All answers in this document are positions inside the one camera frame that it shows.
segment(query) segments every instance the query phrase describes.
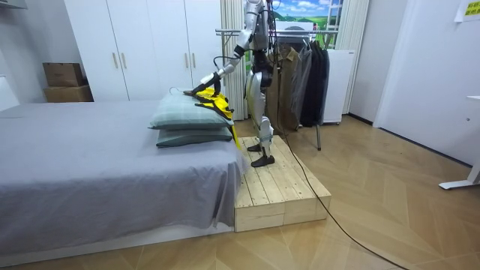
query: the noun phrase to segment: cardboard box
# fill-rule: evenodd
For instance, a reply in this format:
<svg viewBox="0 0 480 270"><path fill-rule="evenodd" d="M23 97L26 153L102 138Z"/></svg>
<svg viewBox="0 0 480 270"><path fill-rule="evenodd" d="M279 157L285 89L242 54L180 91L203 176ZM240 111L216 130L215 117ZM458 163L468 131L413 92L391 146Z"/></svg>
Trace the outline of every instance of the cardboard box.
<svg viewBox="0 0 480 270"><path fill-rule="evenodd" d="M59 102L91 102L93 101L90 86L49 87L44 89L46 101Z"/></svg>
<svg viewBox="0 0 480 270"><path fill-rule="evenodd" d="M81 86L82 70L77 63L43 63L46 81L49 86Z"/></svg>

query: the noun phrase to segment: desk leg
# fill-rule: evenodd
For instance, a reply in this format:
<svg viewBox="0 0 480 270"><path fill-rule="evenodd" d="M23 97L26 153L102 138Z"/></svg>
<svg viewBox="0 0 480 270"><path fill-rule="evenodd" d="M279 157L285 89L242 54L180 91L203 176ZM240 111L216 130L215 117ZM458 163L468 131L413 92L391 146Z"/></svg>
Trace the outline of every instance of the desk leg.
<svg viewBox="0 0 480 270"><path fill-rule="evenodd" d="M474 185L480 185L480 161L478 161L473 165L472 171L470 172L466 180L445 182L445 183L439 184L441 188L446 190L449 190L452 188L469 187Z"/></svg>

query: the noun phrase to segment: wardrobe door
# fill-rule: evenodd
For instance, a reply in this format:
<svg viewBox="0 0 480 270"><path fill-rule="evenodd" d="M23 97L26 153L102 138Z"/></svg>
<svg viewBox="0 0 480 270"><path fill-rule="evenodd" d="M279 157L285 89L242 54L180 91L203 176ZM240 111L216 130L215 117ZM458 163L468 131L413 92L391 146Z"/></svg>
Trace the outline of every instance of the wardrobe door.
<svg viewBox="0 0 480 270"><path fill-rule="evenodd" d="M128 96L131 101L157 100L155 48L146 0L107 0Z"/></svg>
<svg viewBox="0 0 480 270"><path fill-rule="evenodd" d="M171 87L191 89L185 6L182 0L148 0L151 31L161 91Z"/></svg>
<svg viewBox="0 0 480 270"><path fill-rule="evenodd" d="M105 0L65 0L83 67L95 101L128 101Z"/></svg>
<svg viewBox="0 0 480 270"><path fill-rule="evenodd" d="M221 37L215 34L215 29L221 29L220 0L184 0L184 2L193 86L198 86L203 77L217 70L213 58L222 55ZM221 68L222 59L218 58L216 62Z"/></svg>

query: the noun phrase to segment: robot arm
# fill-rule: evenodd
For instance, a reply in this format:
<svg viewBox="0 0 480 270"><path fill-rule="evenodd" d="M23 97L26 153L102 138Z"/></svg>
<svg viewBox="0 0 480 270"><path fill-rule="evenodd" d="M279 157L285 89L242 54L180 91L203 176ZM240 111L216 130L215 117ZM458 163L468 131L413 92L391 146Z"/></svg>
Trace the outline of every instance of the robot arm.
<svg viewBox="0 0 480 270"><path fill-rule="evenodd" d="M205 90L207 87L214 85L215 92L220 91L220 81L227 74L231 74L235 67L239 64L245 52L250 48L250 43L255 41L258 46L260 43L264 48L256 48L257 50L266 49L268 47L268 26L266 19L263 22L258 22L258 18L266 11L266 0L247 0L245 6L245 29L240 31L236 47L233 51L232 57L229 61L217 72L211 73L203 77L192 94Z"/></svg>

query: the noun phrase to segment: gray pillow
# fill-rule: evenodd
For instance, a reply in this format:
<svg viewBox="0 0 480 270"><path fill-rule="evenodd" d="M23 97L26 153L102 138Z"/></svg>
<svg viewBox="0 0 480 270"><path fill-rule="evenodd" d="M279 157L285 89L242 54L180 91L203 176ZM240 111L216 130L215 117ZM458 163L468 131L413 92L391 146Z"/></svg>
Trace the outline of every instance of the gray pillow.
<svg viewBox="0 0 480 270"><path fill-rule="evenodd" d="M195 106L199 101L194 97L174 91L165 95L158 104L157 111L150 121L153 129L211 129L233 125L213 109Z"/></svg>
<svg viewBox="0 0 480 270"><path fill-rule="evenodd" d="M232 134L228 127L208 130L159 130L157 146L184 146L191 143L206 143L213 141L230 141Z"/></svg>

